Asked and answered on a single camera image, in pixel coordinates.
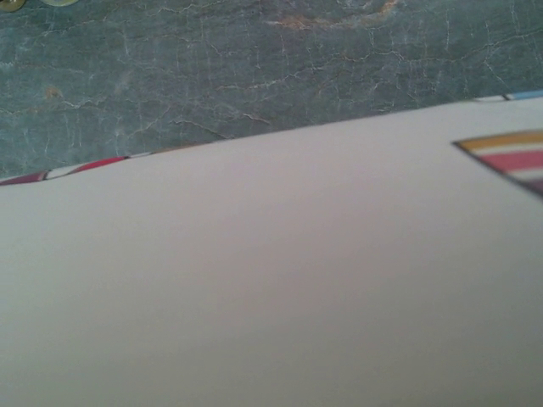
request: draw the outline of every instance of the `red stripe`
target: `red stripe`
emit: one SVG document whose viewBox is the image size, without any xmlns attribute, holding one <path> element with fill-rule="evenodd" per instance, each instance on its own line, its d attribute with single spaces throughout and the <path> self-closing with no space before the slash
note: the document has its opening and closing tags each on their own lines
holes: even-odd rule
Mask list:
<svg viewBox="0 0 543 407">
<path fill-rule="evenodd" d="M 113 157 L 112 159 L 100 159 L 99 161 L 94 161 L 93 163 L 84 164 L 81 167 L 77 167 L 75 170 L 70 171 L 70 174 L 75 174 L 77 172 L 82 172 L 86 170 L 92 170 L 93 168 L 103 167 L 104 165 L 117 163 L 126 158 L 127 157 Z"/>
<path fill-rule="evenodd" d="M 504 172 L 543 168 L 543 150 L 489 154 L 480 158 L 486 164 Z"/>
<path fill-rule="evenodd" d="M 18 176 L 17 178 L 0 181 L 0 185 L 27 184 L 29 182 L 38 182 L 42 181 L 46 174 L 47 172 L 43 171 L 37 172 L 35 174 L 29 174 L 28 176 Z"/>
</svg>

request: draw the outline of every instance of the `colorful stripe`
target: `colorful stripe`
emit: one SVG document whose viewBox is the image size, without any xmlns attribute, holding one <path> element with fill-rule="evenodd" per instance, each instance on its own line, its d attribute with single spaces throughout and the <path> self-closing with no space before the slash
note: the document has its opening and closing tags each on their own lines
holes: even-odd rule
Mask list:
<svg viewBox="0 0 543 407">
<path fill-rule="evenodd" d="M 543 131 L 455 142 L 477 161 L 543 197 Z"/>
<path fill-rule="evenodd" d="M 77 174 L 82 171 L 88 171 L 93 170 L 98 167 L 103 167 L 105 165 L 110 165 L 114 163 L 118 163 L 120 161 L 124 161 L 126 159 L 135 159 L 139 157 L 145 157 L 147 155 L 151 154 L 157 154 L 157 153 L 165 153 L 167 151 L 173 151 L 173 150 L 179 150 L 183 148 L 189 148 L 193 146 L 197 146 L 200 144 L 207 144 L 207 143 L 194 143 L 189 144 L 186 146 L 181 146 L 178 148 L 165 148 L 160 151 L 156 151 L 154 153 L 140 153 L 140 154 L 134 154 L 124 157 L 112 157 L 109 159 L 100 159 L 98 161 L 93 161 L 92 163 L 86 163 L 86 164 L 79 164 L 79 165 L 72 165 L 70 167 L 63 167 L 63 168 L 57 168 L 55 170 L 47 170 L 47 171 L 41 171 L 37 172 L 35 174 L 30 174 L 27 176 L 16 176 L 14 178 L 8 178 L 5 180 L 0 180 L 0 187 L 4 185 L 14 185 L 14 184 L 27 184 L 30 182 L 38 182 L 38 181 L 45 181 L 45 180 L 52 180 L 54 178 L 60 178 L 61 176 L 69 176 L 72 174 Z"/>
</svg>

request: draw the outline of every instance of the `striped card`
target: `striped card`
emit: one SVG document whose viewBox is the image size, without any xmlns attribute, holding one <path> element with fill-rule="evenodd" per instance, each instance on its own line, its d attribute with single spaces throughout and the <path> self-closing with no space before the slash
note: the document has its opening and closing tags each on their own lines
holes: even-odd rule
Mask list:
<svg viewBox="0 0 543 407">
<path fill-rule="evenodd" d="M 523 131 L 454 142 L 510 181 L 543 198 L 543 131 Z"/>
</svg>

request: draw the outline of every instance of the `cracked surface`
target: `cracked surface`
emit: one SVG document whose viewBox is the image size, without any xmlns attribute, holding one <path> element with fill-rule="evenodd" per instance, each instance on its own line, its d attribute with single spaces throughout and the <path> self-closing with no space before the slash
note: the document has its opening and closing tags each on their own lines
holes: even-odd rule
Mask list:
<svg viewBox="0 0 543 407">
<path fill-rule="evenodd" d="M 539 0 L 28 1 L 0 177 L 543 88 Z"/>
</svg>

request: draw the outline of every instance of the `yellow stripe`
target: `yellow stripe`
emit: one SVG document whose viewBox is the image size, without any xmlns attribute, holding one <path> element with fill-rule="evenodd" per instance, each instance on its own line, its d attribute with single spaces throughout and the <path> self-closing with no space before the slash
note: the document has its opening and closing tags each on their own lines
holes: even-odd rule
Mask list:
<svg viewBox="0 0 543 407">
<path fill-rule="evenodd" d="M 519 133 L 505 134 L 503 136 L 478 138 L 460 142 L 459 145 L 466 150 L 479 148 L 500 147 L 508 144 L 543 143 L 543 131 L 522 131 Z"/>
</svg>

